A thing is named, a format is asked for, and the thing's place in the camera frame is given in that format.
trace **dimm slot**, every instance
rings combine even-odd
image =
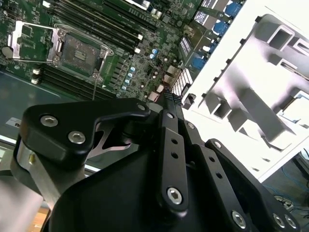
[[[135,47],[137,45],[137,42],[130,40],[127,37],[123,37],[123,35],[117,35],[115,34],[110,28],[105,27],[103,24],[100,25],[100,23],[97,23],[95,19],[91,19],[87,17],[87,15],[79,14],[78,12],[74,12],[70,7],[67,6],[59,6],[58,11],[63,11],[71,16],[71,18],[75,18],[76,21],[82,21],[86,25],[90,25],[94,28],[101,28],[102,33],[110,35],[111,38],[115,38],[118,41],[122,42],[123,44],[127,44],[131,47]]]
[[[92,99],[94,85],[78,79],[70,74],[67,74],[59,69],[46,65],[42,74],[42,81],[46,84],[51,84],[57,88],[65,89],[66,92],[76,94],[83,99]],[[96,90],[96,98],[109,99],[115,95],[101,88]]]
[[[79,19],[74,19],[73,18],[68,18],[67,15],[63,12],[59,12],[59,11],[55,11],[54,14],[64,20],[66,20],[68,23],[71,23],[72,25],[74,25],[77,28],[81,28],[85,31],[88,31],[90,34],[93,34],[95,36],[98,36],[99,38],[102,38],[103,40],[106,40],[112,44],[117,44],[118,47],[133,53],[134,52],[134,48],[132,46],[128,46],[127,44],[123,44],[122,42],[118,42],[115,41],[115,38],[113,38],[112,36],[108,35],[108,34],[104,34],[102,31],[96,30],[95,28],[90,27],[89,25],[83,25],[81,21],[79,21]]]
[[[81,0],[73,0],[72,2],[77,2],[80,5],[86,7],[89,9],[89,11],[91,12],[95,12],[98,16],[104,18],[106,21],[108,21],[111,24],[115,24],[117,27],[121,28],[124,31],[128,31],[129,33],[138,36],[140,34],[140,32],[138,30],[136,30],[135,28],[131,27],[130,25],[126,25],[123,24],[122,22],[115,22],[115,20],[110,17],[108,14],[104,14],[103,12],[101,12],[100,10],[98,10],[95,7],[92,7],[90,5],[85,5],[84,2],[82,2]]]
[[[76,12],[79,12],[82,15],[86,15],[88,18],[93,19],[93,21],[99,21],[101,24],[108,27],[109,30],[117,31],[123,37],[125,37],[127,39],[131,39],[135,43],[139,42],[138,36],[130,34],[127,29],[122,29],[122,28],[116,26],[114,23],[111,23],[111,22],[105,20],[104,18],[100,17],[100,15],[93,14],[92,12],[88,11],[87,5],[82,4],[82,6],[79,6],[79,5],[74,4],[71,1],[67,1],[67,0],[60,0],[59,2],[61,2],[63,5],[68,6],[69,8],[72,8],[73,10],[76,10]]]
[[[121,15],[123,15],[123,16],[131,19],[131,20],[133,20],[135,23],[140,24],[141,26],[149,29],[150,31],[156,32],[157,27],[155,25],[153,25],[153,24],[147,22],[146,20],[144,20],[144,19],[142,19],[140,17],[137,17],[137,16],[131,14],[130,12],[120,8],[115,3],[110,2],[110,1],[105,1],[103,4],[108,6],[108,7],[110,7],[110,8],[112,8],[113,10],[117,11]]]

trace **gray floor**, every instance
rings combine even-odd
[[[292,162],[277,170],[263,185],[273,195],[282,195],[294,204],[292,215],[297,219],[303,232],[309,232],[309,188],[308,180]]]

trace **cable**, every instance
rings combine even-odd
[[[309,153],[308,153],[308,151],[307,151],[306,149],[304,149],[304,151],[305,151],[305,153],[307,154],[308,160],[309,160]]]
[[[276,196],[281,196],[281,197],[285,197],[286,199],[290,200],[291,202],[297,202],[295,199],[293,199],[293,197],[288,196],[288,195],[284,195],[282,193],[279,193],[276,189],[274,189],[273,187],[267,186],[267,185],[263,185],[265,188],[269,188],[271,190],[274,191],[274,193],[276,194]]]
[[[304,225],[301,229],[304,229],[305,227],[307,227],[309,225],[309,222],[306,224],[306,225]]]
[[[300,208],[296,208],[295,206],[294,206],[294,209],[293,210],[300,210],[300,211],[306,211],[306,212],[309,212],[309,209],[300,209]]]
[[[295,180],[294,178],[292,178],[291,176],[289,176],[289,175],[284,171],[283,167],[281,167],[281,170],[282,170],[283,174],[284,174],[288,179],[290,179],[291,181],[293,181],[296,185],[298,185],[298,186],[299,186],[301,189],[303,189],[304,191],[309,192],[309,190],[308,190],[308,189],[305,189],[305,187],[304,187],[301,183],[299,183],[297,180]]]

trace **motherboard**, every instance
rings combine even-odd
[[[205,2],[0,0],[1,71],[77,100],[154,102],[196,62],[180,44],[198,35],[192,51],[204,47],[194,19]]]

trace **black robotic arm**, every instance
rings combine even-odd
[[[12,173],[52,209],[44,231],[301,231],[220,141],[201,140],[178,100],[27,109]],[[84,177],[89,157],[132,143],[137,152]]]

